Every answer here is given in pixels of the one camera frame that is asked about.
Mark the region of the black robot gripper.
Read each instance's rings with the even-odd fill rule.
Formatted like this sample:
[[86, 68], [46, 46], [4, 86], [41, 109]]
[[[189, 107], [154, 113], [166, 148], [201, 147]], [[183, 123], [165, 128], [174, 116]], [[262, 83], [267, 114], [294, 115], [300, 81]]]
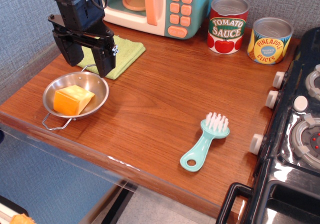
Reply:
[[89, 35], [92, 54], [100, 77], [105, 77], [116, 67], [114, 33], [104, 25], [105, 0], [54, 0], [60, 11], [51, 15], [53, 38], [66, 62], [74, 67], [84, 58], [82, 46], [74, 36]]

